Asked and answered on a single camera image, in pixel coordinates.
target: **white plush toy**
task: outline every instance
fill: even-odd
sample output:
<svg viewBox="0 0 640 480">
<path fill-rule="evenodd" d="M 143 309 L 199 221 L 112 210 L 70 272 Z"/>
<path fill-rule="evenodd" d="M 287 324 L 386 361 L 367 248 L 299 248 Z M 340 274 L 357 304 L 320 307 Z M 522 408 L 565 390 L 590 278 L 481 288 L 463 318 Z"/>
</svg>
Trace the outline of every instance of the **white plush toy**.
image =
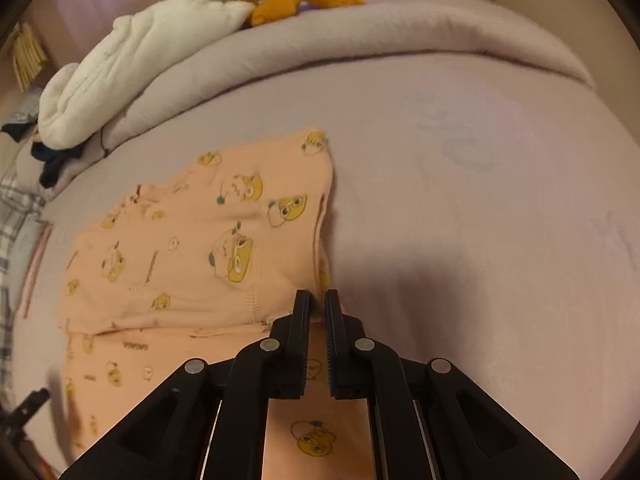
<svg viewBox="0 0 640 480">
<path fill-rule="evenodd" d="M 38 129 L 54 150 L 77 146 L 153 79 L 238 30 L 254 5 L 227 0 L 164 0 L 114 20 L 113 31 L 82 61 L 51 79 L 40 97 Z"/>
</svg>

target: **silver screw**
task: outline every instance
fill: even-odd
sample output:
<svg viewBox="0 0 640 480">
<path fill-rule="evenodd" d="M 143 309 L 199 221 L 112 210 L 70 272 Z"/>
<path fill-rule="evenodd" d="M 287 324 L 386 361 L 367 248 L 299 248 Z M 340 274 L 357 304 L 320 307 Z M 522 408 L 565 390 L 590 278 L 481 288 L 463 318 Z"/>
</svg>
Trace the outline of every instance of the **silver screw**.
<svg viewBox="0 0 640 480">
<path fill-rule="evenodd" d="M 199 374 L 204 370 L 204 363 L 200 359 L 190 359 L 185 362 L 184 370 L 188 374 Z"/>
<path fill-rule="evenodd" d="M 280 348 L 280 342 L 273 337 L 268 337 L 267 339 L 263 339 L 260 341 L 260 348 L 262 348 L 265 352 L 273 352 Z"/>
<path fill-rule="evenodd" d="M 375 345 L 376 344 L 368 337 L 361 337 L 356 341 L 356 348 L 358 350 L 362 350 L 363 352 L 368 352 L 369 350 L 373 350 Z"/>
<path fill-rule="evenodd" d="M 434 359 L 431 361 L 431 368 L 439 374 L 447 374 L 451 371 L 451 363 L 446 359 Z"/>
</svg>

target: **yellow tassel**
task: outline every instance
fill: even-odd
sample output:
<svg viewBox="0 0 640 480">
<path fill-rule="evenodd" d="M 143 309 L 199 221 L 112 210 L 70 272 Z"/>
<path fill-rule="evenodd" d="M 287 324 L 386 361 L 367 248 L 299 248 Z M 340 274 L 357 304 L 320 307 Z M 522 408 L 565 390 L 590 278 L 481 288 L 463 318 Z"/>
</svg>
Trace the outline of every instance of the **yellow tassel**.
<svg viewBox="0 0 640 480">
<path fill-rule="evenodd" d="M 12 46 L 12 61 L 15 78 L 20 91 L 24 92 L 37 78 L 48 61 L 44 49 L 40 46 L 29 23 L 23 23 Z"/>
</svg>

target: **plaid fabric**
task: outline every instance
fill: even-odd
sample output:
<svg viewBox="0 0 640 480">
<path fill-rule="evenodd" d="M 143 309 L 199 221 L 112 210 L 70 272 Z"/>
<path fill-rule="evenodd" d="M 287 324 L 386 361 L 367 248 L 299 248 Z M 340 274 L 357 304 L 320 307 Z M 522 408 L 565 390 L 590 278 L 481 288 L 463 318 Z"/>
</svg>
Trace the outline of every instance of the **plaid fabric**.
<svg viewBox="0 0 640 480">
<path fill-rule="evenodd" d="M 28 214 L 40 214 L 44 199 L 15 187 L 15 169 L 0 180 L 0 397 L 11 399 L 14 313 L 9 309 L 9 254 Z"/>
</svg>

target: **bed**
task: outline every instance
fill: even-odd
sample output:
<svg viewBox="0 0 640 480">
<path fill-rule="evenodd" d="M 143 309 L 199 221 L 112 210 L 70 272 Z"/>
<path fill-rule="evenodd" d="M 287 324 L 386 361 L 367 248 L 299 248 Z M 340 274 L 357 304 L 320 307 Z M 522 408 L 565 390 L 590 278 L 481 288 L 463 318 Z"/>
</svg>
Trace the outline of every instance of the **bed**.
<svg viewBox="0 0 640 480">
<path fill-rule="evenodd" d="M 47 205 L 14 381 L 17 397 L 52 391 L 27 430 L 56 468 L 72 460 L 56 314 L 72 239 L 199 152 L 311 125 L 335 165 L 322 234 L 334 282 L 367 333 L 455 362 L 581 479 L 602 478 L 629 441 L 640 152 L 628 130 L 582 61 L 532 23 L 473 0 L 377 1 L 380 22 L 374 6 L 309 13 L 175 65 L 116 118 L 109 156 Z M 274 54 L 258 62 L 247 44 Z"/>
</svg>

